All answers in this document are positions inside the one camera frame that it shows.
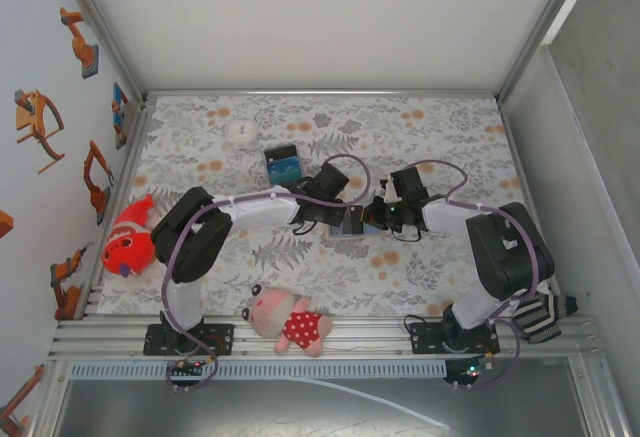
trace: stuffed toy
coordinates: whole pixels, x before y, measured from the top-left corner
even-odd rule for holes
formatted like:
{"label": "stuffed toy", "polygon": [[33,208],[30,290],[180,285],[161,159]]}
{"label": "stuffed toy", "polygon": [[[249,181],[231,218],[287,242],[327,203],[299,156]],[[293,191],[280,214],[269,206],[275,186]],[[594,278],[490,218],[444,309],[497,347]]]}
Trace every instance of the stuffed toy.
{"label": "stuffed toy", "polygon": [[112,274],[123,277],[132,272],[140,274],[153,260],[155,247],[148,228],[153,220],[148,215],[152,207],[153,198],[147,195],[129,205],[116,219],[101,256],[102,264]]}
{"label": "stuffed toy", "polygon": [[322,353],[324,338],[333,329],[329,317],[308,312],[311,299],[303,297],[296,302],[286,289],[268,289],[261,285],[251,288],[254,299],[242,311],[242,318],[251,324],[261,337],[278,339],[276,354],[283,354],[291,342],[300,346],[310,357]]}

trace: gray leaf pattern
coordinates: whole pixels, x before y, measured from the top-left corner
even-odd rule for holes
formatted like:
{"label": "gray leaf pattern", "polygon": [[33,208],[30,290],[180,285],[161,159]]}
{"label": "gray leaf pattern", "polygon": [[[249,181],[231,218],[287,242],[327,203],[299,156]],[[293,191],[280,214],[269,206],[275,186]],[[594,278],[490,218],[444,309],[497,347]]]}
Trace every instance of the gray leaf pattern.
{"label": "gray leaf pattern", "polygon": [[[258,150],[229,147],[224,128],[233,119],[258,123]],[[469,173],[456,193],[460,200],[497,206],[522,200],[492,99],[167,96],[158,99],[145,139],[128,201],[150,193],[160,215],[194,186],[216,195],[268,188],[262,150],[286,143],[298,147],[305,175],[336,153],[363,158],[373,179],[370,195],[389,172],[437,158]],[[336,165],[352,179],[341,198],[352,199],[362,191],[361,169],[348,160]],[[437,165],[419,170],[431,194],[445,193],[460,178]],[[98,311],[157,315],[165,272],[155,261],[141,276],[106,275]],[[227,238],[202,279],[201,302],[207,314],[238,315],[260,282],[308,295],[312,308],[330,315],[439,315],[476,280],[468,243],[452,236],[427,233],[408,244],[386,234],[332,239],[322,226],[304,237],[293,236],[291,227],[268,227]]]}

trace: pink teddy bear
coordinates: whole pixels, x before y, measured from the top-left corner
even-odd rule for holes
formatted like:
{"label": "pink teddy bear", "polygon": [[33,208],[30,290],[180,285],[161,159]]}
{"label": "pink teddy bear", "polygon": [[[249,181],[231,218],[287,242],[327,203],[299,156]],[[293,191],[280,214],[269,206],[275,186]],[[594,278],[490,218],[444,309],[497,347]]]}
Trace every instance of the pink teddy bear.
{"label": "pink teddy bear", "polygon": [[276,354],[285,353],[291,342],[311,357],[322,353],[324,338],[333,329],[333,322],[326,315],[307,311],[311,303],[309,297],[296,302],[286,289],[263,289],[261,285],[254,285],[251,294],[253,303],[242,311],[242,318],[261,337],[278,338],[274,347]]}

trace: white cable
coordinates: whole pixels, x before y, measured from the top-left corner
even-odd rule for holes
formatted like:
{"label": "white cable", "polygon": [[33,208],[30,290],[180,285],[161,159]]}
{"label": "white cable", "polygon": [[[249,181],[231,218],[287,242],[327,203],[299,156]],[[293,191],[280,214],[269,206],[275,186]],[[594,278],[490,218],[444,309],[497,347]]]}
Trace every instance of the white cable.
{"label": "white cable", "polygon": [[435,425],[436,427],[440,427],[445,430],[449,430],[449,426],[447,424],[443,424],[442,422],[438,422],[435,419],[427,417],[426,415],[420,414],[418,412],[414,412],[411,409],[407,409],[400,404],[396,404],[395,402],[391,402],[390,400],[383,399],[382,397],[377,397],[375,395],[366,394],[364,392],[360,392],[359,390],[350,389],[349,387],[345,387],[343,385],[334,384],[332,382],[325,382],[323,380],[315,380],[315,379],[307,379],[304,377],[283,377],[282,380],[291,380],[294,382],[302,382],[305,384],[313,384],[320,385],[322,387],[329,387],[330,389],[340,390],[342,392],[346,392],[348,394],[357,395],[358,397],[362,397],[364,399],[372,400],[374,402],[378,402],[379,404],[386,405],[387,407],[391,407],[393,409],[399,410],[400,412],[404,412],[405,414],[411,415],[417,419],[422,420],[431,425]]}

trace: black and white sock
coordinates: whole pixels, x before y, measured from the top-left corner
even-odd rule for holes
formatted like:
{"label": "black and white sock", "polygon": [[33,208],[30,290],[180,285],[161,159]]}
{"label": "black and white sock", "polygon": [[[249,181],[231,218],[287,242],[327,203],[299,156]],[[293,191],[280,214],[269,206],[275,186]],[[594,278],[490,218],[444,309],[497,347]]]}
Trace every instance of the black and white sock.
{"label": "black and white sock", "polygon": [[530,344],[546,342],[562,332],[556,325],[558,319],[578,310],[575,297],[537,293],[522,302],[513,314],[513,322],[525,333]]}

